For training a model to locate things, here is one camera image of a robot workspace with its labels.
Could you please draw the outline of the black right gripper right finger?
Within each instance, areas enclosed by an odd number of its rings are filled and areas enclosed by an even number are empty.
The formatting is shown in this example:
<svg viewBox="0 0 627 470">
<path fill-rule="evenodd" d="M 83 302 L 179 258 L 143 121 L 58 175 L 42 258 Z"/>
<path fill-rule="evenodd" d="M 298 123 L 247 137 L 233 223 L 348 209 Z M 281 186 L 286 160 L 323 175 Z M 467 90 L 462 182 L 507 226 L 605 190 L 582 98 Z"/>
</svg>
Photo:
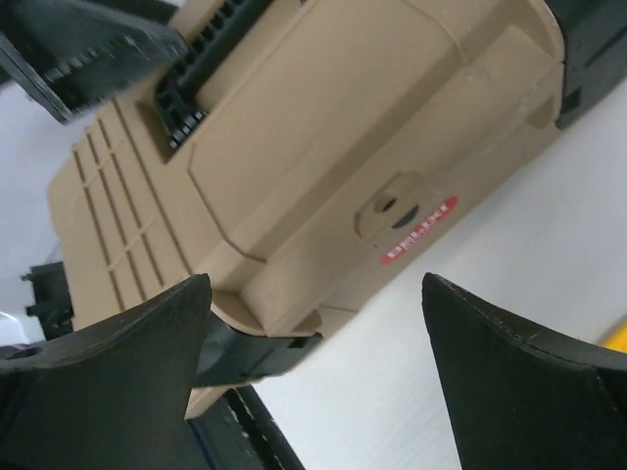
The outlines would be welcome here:
<svg viewBox="0 0 627 470">
<path fill-rule="evenodd" d="M 626 355 L 427 273 L 422 311 L 464 469 L 623 469 Z"/>
</svg>

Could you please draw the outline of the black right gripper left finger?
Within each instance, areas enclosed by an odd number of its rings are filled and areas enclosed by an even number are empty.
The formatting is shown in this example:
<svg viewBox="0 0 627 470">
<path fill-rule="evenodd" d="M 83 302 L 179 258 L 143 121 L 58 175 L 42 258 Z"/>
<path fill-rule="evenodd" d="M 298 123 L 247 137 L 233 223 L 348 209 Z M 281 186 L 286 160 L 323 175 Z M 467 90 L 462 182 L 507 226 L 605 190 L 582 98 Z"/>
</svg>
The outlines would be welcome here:
<svg viewBox="0 0 627 470">
<path fill-rule="evenodd" d="M 206 274 L 1 361 L 4 469 L 169 469 L 211 300 Z"/>
</svg>

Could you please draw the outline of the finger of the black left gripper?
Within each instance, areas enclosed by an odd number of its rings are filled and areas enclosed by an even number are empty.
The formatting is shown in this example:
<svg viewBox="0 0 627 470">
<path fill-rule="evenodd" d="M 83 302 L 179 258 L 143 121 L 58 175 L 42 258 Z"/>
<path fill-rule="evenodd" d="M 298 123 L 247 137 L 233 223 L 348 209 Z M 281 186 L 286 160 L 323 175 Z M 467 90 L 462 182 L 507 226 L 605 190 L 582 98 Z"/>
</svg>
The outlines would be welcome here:
<svg viewBox="0 0 627 470">
<path fill-rule="evenodd" d="M 1 84 L 68 123 L 188 50 L 166 1 L 4 1 Z"/>
</svg>

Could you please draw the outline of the tan plastic tool box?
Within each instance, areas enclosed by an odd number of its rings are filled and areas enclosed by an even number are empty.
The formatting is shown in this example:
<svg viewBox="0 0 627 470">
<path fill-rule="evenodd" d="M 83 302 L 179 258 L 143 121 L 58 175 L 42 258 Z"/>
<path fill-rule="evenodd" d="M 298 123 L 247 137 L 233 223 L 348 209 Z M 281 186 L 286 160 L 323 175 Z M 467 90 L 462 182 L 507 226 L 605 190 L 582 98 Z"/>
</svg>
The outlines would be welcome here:
<svg viewBox="0 0 627 470">
<path fill-rule="evenodd" d="M 188 417 L 280 376 L 626 76 L 622 1 L 189 1 L 48 188 L 82 330 L 212 285 Z"/>
</svg>

